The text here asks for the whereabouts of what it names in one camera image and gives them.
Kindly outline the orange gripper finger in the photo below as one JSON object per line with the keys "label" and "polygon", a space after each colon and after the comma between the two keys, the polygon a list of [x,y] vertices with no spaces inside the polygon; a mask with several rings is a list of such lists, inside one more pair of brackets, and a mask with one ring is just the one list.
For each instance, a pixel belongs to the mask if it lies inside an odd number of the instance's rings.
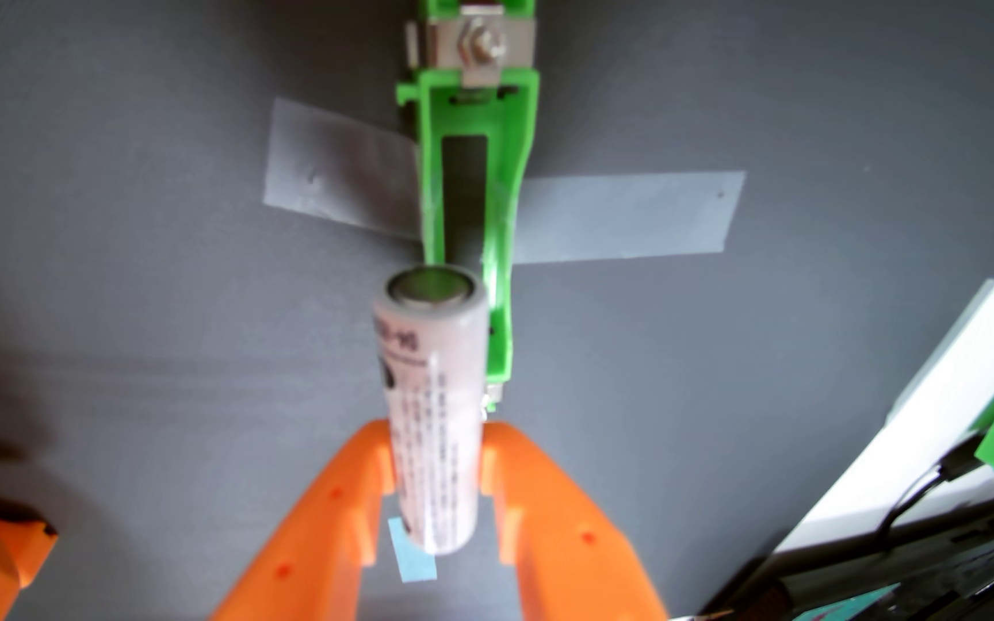
{"label": "orange gripper finger", "polygon": [[545,451],[506,422],[484,427],[479,482],[499,561],[525,620],[666,620],[633,545]]}
{"label": "orange gripper finger", "polygon": [[355,432],[280,522],[212,620],[354,620],[394,491],[389,424]]}

